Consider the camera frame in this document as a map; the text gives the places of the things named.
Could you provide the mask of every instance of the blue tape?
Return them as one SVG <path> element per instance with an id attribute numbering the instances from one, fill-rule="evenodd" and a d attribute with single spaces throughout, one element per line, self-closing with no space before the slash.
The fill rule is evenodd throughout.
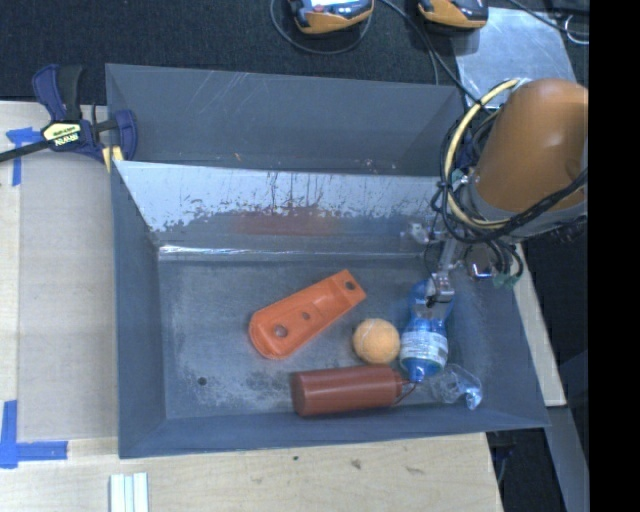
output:
<path id="1" fill-rule="evenodd" d="M 40 142 L 42 139 L 42 134 L 39 131 L 34 130 L 33 128 L 18 128 L 17 130 L 9 130 L 7 132 L 7 137 L 16 148 L 19 148 L 23 144 L 32 144 L 33 142 Z M 22 160 L 20 158 L 15 158 L 13 160 L 13 178 L 11 180 L 11 185 L 14 187 L 20 185 L 22 181 Z"/>
<path id="2" fill-rule="evenodd" d="M 18 401 L 4 403 L 0 434 L 0 468 L 15 469 L 19 462 L 34 460 L 65 460 L 67 441 L 17 442 Z"/>

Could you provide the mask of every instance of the black carpet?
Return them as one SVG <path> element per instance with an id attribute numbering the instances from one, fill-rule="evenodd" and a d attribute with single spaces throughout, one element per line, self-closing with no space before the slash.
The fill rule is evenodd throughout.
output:
<path id="1" fill-rule="evenodd" d="M 392 0 L 424 30 L 415 2 Z M 587 30 L 586 0 L 522 0 L 541 9 L 576 8 L 574 30 Z M 356 47 L 335 55 L 309 54 L 286 42 L 272 25 L 267 0 L 85 0 L 0 2 L 0 99 L 33 100 L 31 78 L 51 63 L 81 64 L 83 104 L 106 104 L 105 63 L 204 68 L 260 73 L 434 83 L 422 38 L 396 12 L 379 2 L 367 33 Z M 492 7 L 515 8 L 508 0 Z M 336 51 L 354 44 L 364 26 L 344 34 L 301 39 L 276 0 L 275 18 L 295 41 L 314 50 Z M 560 13 L 566 18 L 565 11 Z M 450 40 L 432 34 L 445 63 L 455 69 Z M 589 47 L 563 35 L 577 81 L 589 86 Z M 453 83 L 439 69 L 440 84 Z M 540 238 L 525 244 L 527 262 L 559 365 L 587 348 L 587 236 L 561 243 Z M 573 409 L 588 455 L 588 399 Z M 562 497 L 542 430 L 488 434 L 506 512 L 561 512 Z"/>

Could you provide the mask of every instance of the sponge ball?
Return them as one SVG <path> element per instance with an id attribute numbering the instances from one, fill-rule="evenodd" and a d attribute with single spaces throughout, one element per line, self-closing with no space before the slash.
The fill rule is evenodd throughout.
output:
<path id="1" fill-rule="evenodd" d="M 353 349 L 370 364 L 390 363 L 400 352 L 400 334 L 391 322 L 367 318 L 353 333 Z"/>

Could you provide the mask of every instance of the wooden table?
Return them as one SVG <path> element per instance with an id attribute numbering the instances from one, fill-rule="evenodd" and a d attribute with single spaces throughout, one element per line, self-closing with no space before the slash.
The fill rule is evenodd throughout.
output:
<path id="1" fill-rule="evenodd" d="M 104 113 L 100 108 L 99 116 Z M 46 110 L 36 103 L 0 102 L 0 151 L 13 147 L 4 137 L 7 130 L 27 126 L 39 129 L 47 121 Z M 148 474 L 153 512 L 503 510 L 489 446 L 482 433 L 120 460 L 115 437 L 115 357 L 111 357 L 115 352 L 105 349 L 105 342 L 114 343 L 109 324 L 113 311 L 108 306 L 112 292 L 96 289 L 102 286 L 101 279 L 104 285 L 111 276 L 111 269 L 104 264 L 105 253 L 92 253 L 87 258 L 82 243 L 91 244 L 91 237 L 84 242 L 76 239 L 70 244 L 34 246 L 25 245 L 36 243 L 34 240 L 21 236 L 34 228 L 27 225 L 21 232 L 21 216 L 23 222 L 46 220 L 39 232 L 48 236 L 52 236 L 52 230 L 60 230 L 62 236 L 68 228 L 65 223 L 85 222 L 86 229 L 102 230 L 102 238 L 93 239 L 91 250 L 102 247 L 100 243 L 109 241 L 110 233 L 104 232 L 109 223 L 96 223 L 91 213 L 70 215 L 70 206 L 60 195 L 75 194 L 77 199 L 81 193 L 87 199 L 95 187 L 104 186 L 106 173 L 86 157 L 49 151 L 25 157 L 22 163 L 24 180 L 78 173 L 79 168 L 86 174 L 74 175 L 82 189 L 77 188 L 77 182 L 68 182 L 59 190 L 55 187 L 60 180 L 49 183 L 42 201 L 57 204 L 58 209 L 34 213 L 25 211 L 26 203 L 21 207 L 21 186 L 11 184 L 13 163 L 0 164 L 0 400 L 31 402 L 23 414 L 19 408 L 19 440 L 55 438 L 65 429 L 74 435 L 69 437 L 68 460 L 22 462 L 17 469 L 0 470 L 0 510 L 102 512 L 109 506 L 110 475 L 138 472 Z M 103 210 L 94 211 L 100 201 Z M 108 196 L 99 194 L 88 204 L 99 213 L 105 211 L 108 201 Z M 93 275 L 86 272 L 92 262 L 101 265 Z M 26 275 L 28 268 L 39 269 L 42 275 Z M 85 269 L 80 277 L 78 268 Z M 73 279 L 71 291 L 65 286 L 66 275 Z M 45 281 L 48 276 L 54 280 L 51 286 Z M 516 286 L 515 295 L 545 403 L 564 405 L 555 359 L 528 272 Z M 95 307 L 87 306 L 90 301 Z M 36 308 L 40 304 L 54 307 L 55 318 L 51 317 L 52 310 L 42 307 L 49 316 L 43 314 L 36 322 L 38 319 L 30 315 L 40 311 Z M 24 311 L 25 305 L 31 312 Z M 81 338 L 82 347 L 78 345 Z M 66 359 L 60 360 L 61 354 Z M 60 395 L 64 401 L 58 403 L 55 397 Z M 41 405 L 38 397 L 46 397 Z"/>

